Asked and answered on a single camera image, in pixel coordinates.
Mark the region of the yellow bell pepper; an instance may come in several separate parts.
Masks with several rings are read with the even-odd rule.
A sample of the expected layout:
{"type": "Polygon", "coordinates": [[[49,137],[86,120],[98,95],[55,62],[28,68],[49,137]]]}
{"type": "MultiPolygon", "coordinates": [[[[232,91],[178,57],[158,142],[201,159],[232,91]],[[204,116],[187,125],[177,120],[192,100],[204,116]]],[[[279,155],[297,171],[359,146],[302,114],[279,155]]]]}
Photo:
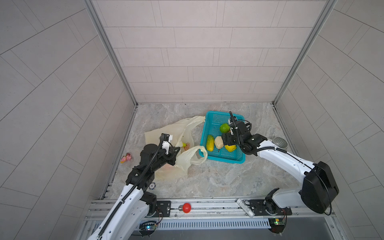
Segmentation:
{"type": "Polygon", "coordinates": [[[228,152],[232,153],[232,152],[234,152],[237,149],[237,146],[236,145],[232,145],[232,146],[225,145],[225,149],[228,152]]]}

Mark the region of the green fruit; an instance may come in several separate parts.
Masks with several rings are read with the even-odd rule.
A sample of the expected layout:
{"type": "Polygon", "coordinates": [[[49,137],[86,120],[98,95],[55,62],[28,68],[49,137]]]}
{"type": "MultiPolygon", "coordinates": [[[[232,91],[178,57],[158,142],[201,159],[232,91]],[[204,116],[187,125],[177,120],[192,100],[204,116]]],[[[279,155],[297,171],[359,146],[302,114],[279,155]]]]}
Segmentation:
{"type": "Polygon", "coordinates": [[[228,133],[228,132],[230,132],[231,131],[231,127],[229,126],[229,124],[222,124],[221,126],[220,126],[220,132],[222,133],[222,134],[226,134],[226,133],[228,133]]]}

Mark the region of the translucent cream plastic bag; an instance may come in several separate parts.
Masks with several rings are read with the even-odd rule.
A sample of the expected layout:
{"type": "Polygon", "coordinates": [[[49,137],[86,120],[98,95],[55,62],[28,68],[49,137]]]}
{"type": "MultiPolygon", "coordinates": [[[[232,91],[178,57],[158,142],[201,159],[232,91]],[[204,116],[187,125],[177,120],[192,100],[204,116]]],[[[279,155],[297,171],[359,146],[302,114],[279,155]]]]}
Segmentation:
{"type": "Polygon", "coordinates": [[[205,117],[195,116],[193,118],[182,119],[174,124],[167,125],[160,129],[145,132],[146,144],[156,144],[159,142],[162,133],[173,136],[171,144],[174,147],[180,147],[181,152],[178,153],[176,164],[171,166],[164,165],[155,172],[155,180],[176,180],[188,175],[188,169],[192,165],[203,164],[208,157],[205,147],[195,146],[192,137],[192,130],[198,125],[205,122],[205,117]]]}

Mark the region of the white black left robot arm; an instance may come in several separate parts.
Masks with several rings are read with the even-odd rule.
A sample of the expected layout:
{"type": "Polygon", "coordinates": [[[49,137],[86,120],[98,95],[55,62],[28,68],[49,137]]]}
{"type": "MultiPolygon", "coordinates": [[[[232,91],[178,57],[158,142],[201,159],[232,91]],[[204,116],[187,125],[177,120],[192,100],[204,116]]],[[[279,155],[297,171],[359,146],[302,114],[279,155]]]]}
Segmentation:
{"type": "Polygon", "coordinates": [[[140,164],[129,173],[121,195],[90,240],[127,240],[142,219],[156,212],[157,196],[147,193],[155,172],[166,164],[175,165],[180,147],[170,141],[172,135],[161,134],[160,142],[147,144],[140,153],[140,164]]]}

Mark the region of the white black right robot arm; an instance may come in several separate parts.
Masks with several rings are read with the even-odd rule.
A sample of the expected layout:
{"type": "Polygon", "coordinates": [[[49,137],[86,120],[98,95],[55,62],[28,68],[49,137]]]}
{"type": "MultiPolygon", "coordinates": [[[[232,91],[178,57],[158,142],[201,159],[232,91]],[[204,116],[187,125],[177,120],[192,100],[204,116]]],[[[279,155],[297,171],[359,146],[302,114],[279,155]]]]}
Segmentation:
{"type": "Polygon", "coordinates": [[[264,201],[268,214],[276,215],[279,209],[290,207],[308,207],[315,213],[327,216],[332,213],[332,202],[340,191],[326,163],[304,160],[279,148],[260,134],[251,134],[252,124],[234,115],[230,115],[229,126],[230,131],[222,135],[225,145],[236,146],[246,155],[259,156],[272,162],[300,183],[296,189],[273,189],[264,201]]]}

